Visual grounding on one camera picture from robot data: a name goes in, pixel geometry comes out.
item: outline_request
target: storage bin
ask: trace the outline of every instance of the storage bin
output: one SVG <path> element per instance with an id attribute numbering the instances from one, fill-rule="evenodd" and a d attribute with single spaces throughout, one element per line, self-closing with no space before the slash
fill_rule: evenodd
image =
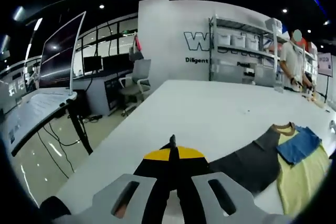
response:
<path id="1" fill-rule="evenodd" d="M 231 35 L 231 45 L 235 47 L 245 47 L 245 36 Z"/>
<path id="2" fill-rule="evenodd" d="M 229 46 L 231 41 L 230 34 L 218 34 L 218 45 L 219 46 Z"/>
<path id="3" fill-rule="evenodd" d="M 256 39 L 251 39 L 251 38 L 246 38 L 245 39 L 246 41 L 246 48 L 248 49 L 252 49 L 252 50 L 255 50 L 255 51 L 258 51 L 259 50 L 259 41 L 256 40 Z"/>

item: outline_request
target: white table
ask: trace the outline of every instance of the white table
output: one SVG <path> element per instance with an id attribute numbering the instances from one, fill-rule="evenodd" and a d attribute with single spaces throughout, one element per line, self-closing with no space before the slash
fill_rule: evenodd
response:
<path id="1" fill-rule="evenodd" d="M 176 135 L 213 161 L 249 144 L 274 123 L 310 127 L 330 155 L 336 134 L 329 129 L 336 113 L 308 102 L 301 94 L 244 84 L 167 81 L 127 117 L 84 161 L 58 192 L 73 214 L 91 206 L 92 197 L 124 173 L 133 174 L 143 156 Z M 276 183 L 255 203 L 282 214 Z"/>

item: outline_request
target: white t-shirt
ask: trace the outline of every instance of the white t-shirt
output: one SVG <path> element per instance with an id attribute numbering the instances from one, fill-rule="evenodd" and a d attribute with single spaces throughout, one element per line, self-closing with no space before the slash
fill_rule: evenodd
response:
<path id="1" fill-rule="evenodd" d="M 299 82 L 302 83 L 303 74 L 303 54 L 299 52 L 297 48 L 290 42 L 283 44 L 280 54 L 280 61 L 285 61 L 289 72 Z M 292 85 L 290 79 L 284 74 L 284 86 L 292 88 L 295 91 L 300 91 L 299 86 Z"/>

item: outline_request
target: office chair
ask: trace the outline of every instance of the office chair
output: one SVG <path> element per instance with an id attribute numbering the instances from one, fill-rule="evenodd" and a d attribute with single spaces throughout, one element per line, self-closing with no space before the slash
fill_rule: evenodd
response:
<path id="1" fill-rule="evenodd" d="M 150 90 L 151 86 L 148 80 L 149 70 L 151 67 L 151 60 L 136 60 L 134 62 L 132 76 L 120 78 L 119 82 L 122 86 L 120 93 L 124 96 L 125 100 L 129 97 L 135 97 L 136 102 L 127 104 L 126 109 L 124 109 L 122 115 L 128 115 L 128 111 L 135 109 L 141 104 L 145 99 L 145 93 Z M 127 86 L 127 80 L 132 80 L 132 84 Z"/>

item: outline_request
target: desk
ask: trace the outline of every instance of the desk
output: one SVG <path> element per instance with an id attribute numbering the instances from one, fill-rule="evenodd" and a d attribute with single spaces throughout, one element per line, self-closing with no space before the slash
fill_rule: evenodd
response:
<path id="1" fill-rule="evenodd" d="M 118 73 L 95 73 L 75 78 L 72 86 L 74 90 L 86 90 L 90 85 L 86 95 L 91 113 L 95 115 L 110 115 L 118 105 L 117 98 L 120 88 L 118 80 L 131 72 L 132 70 Z"/>
<path id="2" fill-rule="evenodd" d="M 91 154 L 92 148 L 88 139 L 68 103 L 76 97 L 75 92 L 69 95 L 69 90 L 62 88 L 38 89 L 23 97 L 21 105 L 13 108 L 3 122 L 3 139 L 7 150 L 15 156 L 36 132 L 54 118 L 57 112 L 66 108 L 82 144 Z"/>
<path id="3" fill-rule="evenodd" d="M 310 127 L 330 155 L 336 134 L 330 113 L 301 94 L 245 84 L 166 81 L 95 149 L 57 194 L 73 214 L 91 206 L 93 195 L 120 175 L 133 174 L 145 154 L 176 136 L 177 145 L 202 152 L 209 162 L 244 147 L 274 123 Z M 255 198 L 282 214 L 276 182 Z"/>

